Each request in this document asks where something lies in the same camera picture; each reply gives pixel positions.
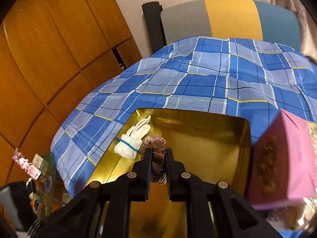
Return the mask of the white knitted work gloves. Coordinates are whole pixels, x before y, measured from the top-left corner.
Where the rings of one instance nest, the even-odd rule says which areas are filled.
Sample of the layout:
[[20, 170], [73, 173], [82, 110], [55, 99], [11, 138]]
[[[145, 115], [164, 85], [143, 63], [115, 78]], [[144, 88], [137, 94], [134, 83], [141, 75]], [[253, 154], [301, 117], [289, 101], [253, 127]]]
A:
[[114, 147], [114, 152], [128, 160], [135, 160], [142, 146], [142, 139], [150, 131], [150, 119], [151, 116], [149, 115], [132, 126], [126, 133], [122, 134]]

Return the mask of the brown sock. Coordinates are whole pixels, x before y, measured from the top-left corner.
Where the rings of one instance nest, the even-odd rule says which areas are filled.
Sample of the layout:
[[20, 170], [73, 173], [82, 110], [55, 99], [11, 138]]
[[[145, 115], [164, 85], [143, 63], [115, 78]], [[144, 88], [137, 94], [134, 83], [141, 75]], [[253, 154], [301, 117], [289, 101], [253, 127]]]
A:
[[166, 183], [166, 173], [164, 169], [166, 140], [159, 135], [147, 136], [139, 149], [141, 158], [145, 155], [146, 149], [152, 150], [151, 182], [158, 184]]

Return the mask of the gold metal tin box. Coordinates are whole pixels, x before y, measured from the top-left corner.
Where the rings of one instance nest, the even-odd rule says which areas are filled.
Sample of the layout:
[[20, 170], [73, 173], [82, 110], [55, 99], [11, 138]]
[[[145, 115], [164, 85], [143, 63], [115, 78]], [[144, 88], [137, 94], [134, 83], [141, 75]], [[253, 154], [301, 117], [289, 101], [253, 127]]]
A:
[[[159, 135], [175, 160], [203, 181], [225, 181], [244, 194], [250, 156], [246, 120], [220, 114], [168, 109], [138, 109], [121, 133], [150, 118], [150, 135]], [[132, 204], [130, 237], [186, 237], [185, 204], [168, 200], [167, 185], [153, 183], [147, 202]]]

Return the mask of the glass side shelf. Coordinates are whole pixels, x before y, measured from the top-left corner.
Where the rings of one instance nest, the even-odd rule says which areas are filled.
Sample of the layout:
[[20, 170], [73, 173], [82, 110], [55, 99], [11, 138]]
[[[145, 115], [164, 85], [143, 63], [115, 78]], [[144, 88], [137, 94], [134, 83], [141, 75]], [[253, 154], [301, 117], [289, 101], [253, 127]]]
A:
[[66, 191], [63, 181], [56, 169], [55, 159], [52, 152], [41, 156], [42, 163], [47, 167], [43, 175], [37, 180], [32, 180], [30, 193], [31, 207], [34, 213], [44, 219], [52, 212], [66, 206], [71, 200], [71, 196]]

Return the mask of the small white box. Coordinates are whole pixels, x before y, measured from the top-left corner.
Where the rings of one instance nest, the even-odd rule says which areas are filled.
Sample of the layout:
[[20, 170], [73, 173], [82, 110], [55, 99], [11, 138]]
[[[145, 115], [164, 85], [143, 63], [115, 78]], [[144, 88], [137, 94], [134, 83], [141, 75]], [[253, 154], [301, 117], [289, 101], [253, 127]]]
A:
[[49, 163], [39, 154], [35, 154], [32, 163], [41, 171], [43, 175], [46, 174]]

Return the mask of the pink gold-crest box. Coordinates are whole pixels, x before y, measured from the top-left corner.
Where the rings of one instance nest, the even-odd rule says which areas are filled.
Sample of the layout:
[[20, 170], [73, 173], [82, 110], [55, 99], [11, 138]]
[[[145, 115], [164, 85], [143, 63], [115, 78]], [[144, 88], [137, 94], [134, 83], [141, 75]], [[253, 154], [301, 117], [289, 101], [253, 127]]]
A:
[[248, 201], [257, 210], [316, 197], [316, 123], [280, 110], [254, 145]]

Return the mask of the photo card on shelf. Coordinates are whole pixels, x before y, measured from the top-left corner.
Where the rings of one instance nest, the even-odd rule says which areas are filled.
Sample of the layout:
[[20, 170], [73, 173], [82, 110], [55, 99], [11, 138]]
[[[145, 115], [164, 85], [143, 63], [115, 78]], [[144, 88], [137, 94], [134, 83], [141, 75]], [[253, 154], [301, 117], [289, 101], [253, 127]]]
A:
[[41, 176], [41, 170], [29, 161], [18, 148], [14, 150], [12, 160], [20, 166], [32, 179], [37, 180]]

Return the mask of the blue plaid tablecloth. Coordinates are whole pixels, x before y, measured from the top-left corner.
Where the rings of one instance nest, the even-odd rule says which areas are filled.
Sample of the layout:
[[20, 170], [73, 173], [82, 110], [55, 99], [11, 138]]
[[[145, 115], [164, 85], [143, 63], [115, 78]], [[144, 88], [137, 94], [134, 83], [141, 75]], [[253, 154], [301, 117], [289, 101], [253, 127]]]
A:
[[256, 141], [281, 109], [316, 121], [316, 65], [290, 46], [253, 39], [194, 36], [163, 47], [86, 95], [55, 134], [51, 152], [71, 196], [139, 108], [242, 117]]

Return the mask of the brown wooden cabinet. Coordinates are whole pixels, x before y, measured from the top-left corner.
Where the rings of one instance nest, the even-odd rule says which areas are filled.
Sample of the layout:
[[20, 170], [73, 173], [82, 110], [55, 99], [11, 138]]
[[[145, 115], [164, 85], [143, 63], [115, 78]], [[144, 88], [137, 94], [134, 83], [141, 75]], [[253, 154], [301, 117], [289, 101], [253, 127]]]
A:
[[116, 0], [17, 0], [1, 21], [1, 184], [25, 180], [28, 158], [93, 89], [141, 54]]

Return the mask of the grey yellow blue chair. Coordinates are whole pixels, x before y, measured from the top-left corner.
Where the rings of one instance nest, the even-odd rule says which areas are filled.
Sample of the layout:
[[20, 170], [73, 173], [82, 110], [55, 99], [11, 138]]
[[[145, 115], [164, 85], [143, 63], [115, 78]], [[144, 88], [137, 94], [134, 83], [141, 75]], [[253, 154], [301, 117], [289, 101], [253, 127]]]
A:
[[164, 9], [142, 5], [153, 52], [191, 36], [245, 38], [301, 46], [298, 20], [278, 5], [253, 0], [196, 0]]

